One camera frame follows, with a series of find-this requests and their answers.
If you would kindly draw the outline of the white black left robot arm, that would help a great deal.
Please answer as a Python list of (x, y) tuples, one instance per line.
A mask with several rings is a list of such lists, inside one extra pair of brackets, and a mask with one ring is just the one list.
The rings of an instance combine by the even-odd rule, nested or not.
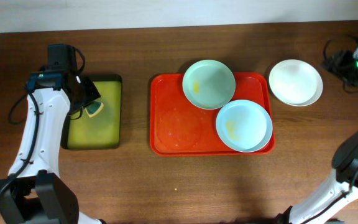
[(27, 118), (14, 163), (0, 179), (0, 215), (6, 223), (102, 223), (80, 212), (58, 168), (65, 120), (100, 97), (95, 85), (88, 77), (41, 72), (25, 90)]

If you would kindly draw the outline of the red plastic tray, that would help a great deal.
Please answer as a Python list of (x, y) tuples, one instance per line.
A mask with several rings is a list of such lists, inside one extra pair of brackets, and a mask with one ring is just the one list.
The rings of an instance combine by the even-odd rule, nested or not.
[[(267, 154), (275, 147), (275, 135), (256, 152), (241, 153), (227, 147), (216, 132), (219, 109), (192, 105), (182, 88), (184, 74), (160, 74), (150, 84), (150, 148), (160, 156), (231, 156)], [(269, 88), (257, 72), (234, 72), (233, 100), (250, 100), (263, 107), (272, 119)]]

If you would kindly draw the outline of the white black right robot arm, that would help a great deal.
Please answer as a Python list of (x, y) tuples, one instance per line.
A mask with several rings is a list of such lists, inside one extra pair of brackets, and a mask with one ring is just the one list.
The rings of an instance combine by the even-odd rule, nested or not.
[[(343, 82), (343, 90), (358, 87), (358, 37), (355, 50), (324, 55), (322, 67)], [(288, 207), (270, 223), (326, 223), (349, 203), (358, 200), (358, 132), (337, 149), (328, 178), (305, 201)]]

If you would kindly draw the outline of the yellow green scrub sponge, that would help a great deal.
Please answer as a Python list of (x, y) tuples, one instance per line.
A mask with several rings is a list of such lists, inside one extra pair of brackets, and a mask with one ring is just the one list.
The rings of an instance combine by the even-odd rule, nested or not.
[(90, 118), (92, 118), (92, 117), (96, 116), (98, 113), (100, 113), (101, 110), (103, 109), (103, 107), (104, 107), (104, 104), (102, 102), (93, 101), (86, 107), (86, 113)]

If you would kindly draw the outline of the light blue plate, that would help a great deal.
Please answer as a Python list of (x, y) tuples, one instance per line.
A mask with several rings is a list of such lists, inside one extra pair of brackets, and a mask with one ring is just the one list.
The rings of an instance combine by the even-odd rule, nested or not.
[(216, 132), (229, 148), (257, 152), (273, 137), (273, 122), (265, 108), (250, 100), (234, 100), (223, 106), (216, 117)]

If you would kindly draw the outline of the mint green plate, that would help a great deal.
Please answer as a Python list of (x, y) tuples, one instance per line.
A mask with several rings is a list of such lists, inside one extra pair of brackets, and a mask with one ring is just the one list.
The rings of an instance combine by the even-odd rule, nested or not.
[(230, 102), (236, 90), (236, 81), (225, 64), (216, 60), (200, 60), (186, 70), (182, 89), (192, 105), (215, 110)]

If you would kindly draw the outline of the black tub of yellow water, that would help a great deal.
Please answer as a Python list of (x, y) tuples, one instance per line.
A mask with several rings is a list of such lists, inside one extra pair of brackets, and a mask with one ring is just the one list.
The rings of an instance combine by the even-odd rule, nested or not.
[(90, 79), (104, 104), (96, 116), (90, 118), (86, 108), (68, 116), (63, 125), (61, 147), (68, 150), (115, 149), (120, 143), (122, 77), (102, 73)]

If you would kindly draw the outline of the white plate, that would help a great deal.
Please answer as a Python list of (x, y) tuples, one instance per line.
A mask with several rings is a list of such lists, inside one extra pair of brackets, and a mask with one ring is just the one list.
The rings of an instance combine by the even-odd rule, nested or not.
[(271, 69), (268, 83), (272, 93), (290, 106), (309, 106), (323, 93), (323, 80), (312, 65), (295, 59), (278, 62)]

